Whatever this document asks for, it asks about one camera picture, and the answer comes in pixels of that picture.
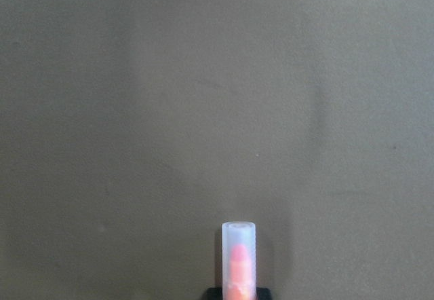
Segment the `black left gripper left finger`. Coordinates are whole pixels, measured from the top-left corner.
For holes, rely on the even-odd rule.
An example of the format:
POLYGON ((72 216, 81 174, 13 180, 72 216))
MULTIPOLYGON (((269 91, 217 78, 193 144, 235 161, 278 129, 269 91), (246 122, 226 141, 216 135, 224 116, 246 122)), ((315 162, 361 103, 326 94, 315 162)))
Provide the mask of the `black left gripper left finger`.
POLYGON ((222 300, 222 289, 208 288, 204 292, 204 300, 222 300))

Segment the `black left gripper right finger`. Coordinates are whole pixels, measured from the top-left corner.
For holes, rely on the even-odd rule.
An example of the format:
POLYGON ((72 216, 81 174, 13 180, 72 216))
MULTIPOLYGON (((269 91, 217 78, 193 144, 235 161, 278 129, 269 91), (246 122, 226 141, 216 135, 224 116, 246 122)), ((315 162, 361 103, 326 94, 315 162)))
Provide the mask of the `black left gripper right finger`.
POLYGON ((271 290, 269 288, 257 288, 255 300, 273 300, 271 290))

